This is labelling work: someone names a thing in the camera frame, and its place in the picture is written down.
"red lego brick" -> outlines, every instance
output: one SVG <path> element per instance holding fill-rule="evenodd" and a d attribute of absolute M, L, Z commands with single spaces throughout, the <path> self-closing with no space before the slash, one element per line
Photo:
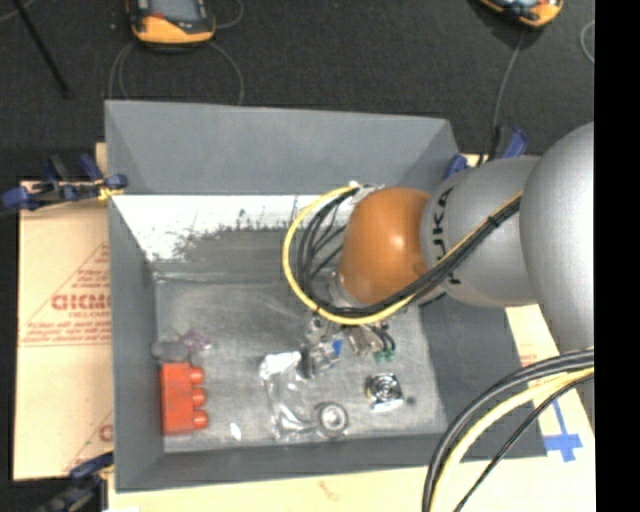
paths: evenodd
<path fill-rule="evenodd" d="M 204 372 L 189 363 L 164 363 L 160 368 L 162 426 L 165 435 L 189 434 L 209 424 L 202 407 L 207 399 Z"/>

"black cable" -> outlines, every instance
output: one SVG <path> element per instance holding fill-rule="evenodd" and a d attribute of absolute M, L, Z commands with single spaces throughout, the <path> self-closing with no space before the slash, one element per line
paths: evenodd
<path fill-rule="evenodd" d="M 30 7 L 32 3 L 34 3 L 36 0 L 28 0 L 27 2 L 25 2 L 23 5 L 26 8 Z M 18 12 L 18 9 L 14 9 L 13 11 L 9 11 L 6 14 L 3 14 L 2 16 L 0 16 L 0 23 L 4 23 L 5 21 L 9 21 L 11 18 L 15 18 L 16 16 L 18 16 L 20 13 Z"/>
<path fill-rule="evenodd" d="M 53 57 L 51 56 L 51 54 L 49 53 L 48 48 L 46 47 L 46 45 L 44 44 L 44 41 L 40 37 L 40 33 L 38 32 L 38 29 L 33 24 L 33 21 L 31 21 L 31 16 L 29 16 L 29 12 L 25 8 L 24 4 L 22 3 L 22 0 L 13 0 L 13 3 L 15 4 L 16 9 L 18 10 L 18 14 L 20 15 L 20 18 L 22 19 L 25 26 L 27 27 L 27 30 L 29 31 L 29 35 L 31 36 L 31 39 L 38 47 L 38 51 L 40 52 L 40 55 L 42 56 L 44 61 L 47 63 L 47 66 L 51 70 L 53 77 L 58 83 L 58 88 L 60 89 L 60 93 L 62 94 L 62 97 L 64 99 L 73 98 L 73 91 L 71 90 L 66 80 L 62 76 L 62 73 L 58 69 L 58 66 L 53 60 Z"/>
<path fill-rule="evenodd" d="M 480 487 L 482 482 L 489 476 L 491 471 L 495 469 L 495 467 L 500 463 L 502 459 L 507 455 L 509 450 L 517 443 L 522 435 L 527 431 L 527 429 L 533 424 L 533 422 L 538 419 L 538 417 L 551 405 L 555 400 L 560 398 L 562 395 L 568 393 L 570 390 L 574 389 L 579 384 L 587 382 L 588 380 L 593 379 L 592 375 L 587 375 L 586 377 L 582 377 L 581 379 L 576 380 L 575 382 L 571 382 L 559 389 L 558 391 L 552 393 L 547 397 L 538 407 L 536 407 L 529 416 L 520 424 L 520 426 L 514 431 L 514 433 L 509 437 L 509 439 L 502 445 L 498 453 L 496 453 L 491 459 L 491 462 L 487 465 L 484 471 L 480 474 L 475 483 L 471 486 L 467 494 L 458 502 L 454 512 L 460 512 L 462 507 L 465 506 L 469 498 L 473 495 L 473 493 Z"/>
<path fill-rule="evenodd" d="M 324 260 L 322 260 L 321 263 L 318 264 L 318 266 L 315 268 L 315 270 L 313 272 L 311 272 L 311 275 L 309 276 L 310 279 L 313 279 L 316 275 L 318 275 L 318 273 L 327 266 L 327 264 L 333 259 L 335 258 L 340 251 L 342 251 L 342 245 L 340 245 L 339 247 L 336 247 L 335 250 L 333 250 L 329 256 L 327 256 Z"/>
<path fill-rule="evenodd" d="M 424 297 L 426 294 L 433 291 L 442 281 L 444 281 L 447 276 L 450 275 L 451 272 L 453 272 L 453 270 L 457 268 L 489 234 L 491 234 L 497 227 L 500 226 L 502 222 L 510 218 L 520 209 L 520 196 L 517 196 L 507 205 L 503 206 L 499 211 L 489 216 L 484 221 L 484 223 L 477 228 L 476 232 L 458 248 L 451 251 L 451 253 L 445 260 L 441 261 L 427 273 L 416 279 L 414 282 L 412 282 L 402 290 L 392 294 L 391 296 L 375 304 L 365 307 L 338 307 L 328 302 L 327 300 L 315 296 L 313 294 L 313 290 L 311 289 L 309 275 L 311 272 L 310 268 L 314 256 L 312 250 L 313 238 L 315 233 L 317 233 L 317 230 L 319 229 L 320 223 L 331 213 L 332 208 L 336 205 L 339 205 L 342 201 L 344 201 L 347 197 L 350 197 L 354 193 L 355 191 L 352 190 L 347 192 L 346 194 L 338 196 L 331 202 L 327 203 L 312 218 L 309 226 L 303 233 L 301 245 L 298 251 L 296 266 L 297 274 L 299 275 L 297 279 L 301 279 L 301 281 L 298 281 L 298 284 L 300 285 L 300 288 L 304 291 L 304 293 L 306 293 L 320 307 L 329 311 L 330 313 L 352 318 L 376 314 L 386 309 L 391 304 L 395 304 L 398 301 L 403 300 L 411 295 L 414 295 L 412 301 Z M 309 238 L 311 239 L 311 245 L 307 246 L 307 244 L 309 243 Z"/>
<path fill-rule="evenodd" d="M 546 359 L 507 375 L 471 402 L 451 423 L 432 455 L 422 496 L 423 511 L 427 512 L 431 508 L 433 491 L 448 453 L 459 435 L 479 410 L 485 408 L 489 402 L 499 396 L 514 391 L 516 388 L 531 381 L 556 375 L 560 372 L 584 370 L 592 367 L 593 364 L 594 350 L 592 348 Z"/>

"orange device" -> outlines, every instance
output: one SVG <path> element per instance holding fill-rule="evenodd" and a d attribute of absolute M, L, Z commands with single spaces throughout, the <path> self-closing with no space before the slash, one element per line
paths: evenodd
<path fill-rule="evenodd" d="M 213 37 L 211 0 L 126 0 L 133 34 L 159 49 L 197 46 Z"/>
<path fill-rule="evenodd" d="M 560 14 L 564 0 L 480 0 L 496 12 L 538 28 Z"/>
<path fill-rule="evenodd" d="M 429 197 L 420 190 L 384 188 L 354 208 L 338 266 L 340 284 L 351 297 L 374 304 L 427 272 L 420 222 Z"/>
<path fill-rule="evenodd" d="M 189 434 L 209 424 L 201 409 L 207 399 L 204 371 L 189 363 L 164 363 L 160 368 L 162 428 L 165 435 Z"/>

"black floor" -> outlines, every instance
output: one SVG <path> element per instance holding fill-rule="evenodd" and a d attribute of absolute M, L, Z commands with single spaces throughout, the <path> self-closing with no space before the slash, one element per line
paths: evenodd
<path fill-rule="evenodd" d="M 238 99 L 233 67 L 211 48 L 167 56 L 134 47 L 119 80 L 113 63 L 132 41 L 124 0 L 23 0 L 73 92 L 64 99 L 13 1 L 0 0 L 2 190 L 37 175 L 53 152 L 92 149 L 104 137 L 109 95 Z M 497 120 L 522 128 L 532 154 L 594 120 L 595 67 L 587 53 L 595 48 L 588 26 L 595 0 L 565 2 L 551 25 L 524 34 L 477 0 L 245 2 L 240 23 L 216 39 L 242 73 L 245 105 L 442 117 L 462 151 L 487 151 L 500 86 L 520 43 Z M 220 23 L 233 19 L 235 0 L 216 3 Z M 10 512 L 28 510 L 63 483 L 10 482 L 15 218 L 0 219 L 0 233 L 0 510 Z"/>

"kuka logo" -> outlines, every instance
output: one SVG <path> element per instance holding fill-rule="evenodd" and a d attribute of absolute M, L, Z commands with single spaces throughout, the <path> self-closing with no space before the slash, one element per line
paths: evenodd
<path fill-rule="evenodd" d="M 440 197 L 438 198 L 438 206 L 440 207 L 440 210 L 436 210 L 433 214 L 433 229 L 431 231 L 431 234 L 433 235 L 433 245 L 438 247 L 438 250 L 440 251 L 438 261 L 440 261 L 444 257 L 444 255 L 447 254 L 447 248 L 444 244 L 444 240 L 442 239 L 444 233 L 442 221 L 444 220 L 444 214 L 447 208 L 447 198 L 449 197 L 449 194 L 452 190 L 453 187 L 445 190 L 442 194 L 440 194 Z M 450 284 L 460 284 L 460 280 L 453 275 L 453 271 L 449 272 L 448 276 Z"/>
<path fill-rule="evenodd" d="M 51 298 L 51 307 L 57 311 L 74 311 L 78 309 L 108 309 L 111 307 L 111 296 L 85 293 L 82 295 L 60 294 Z"/>

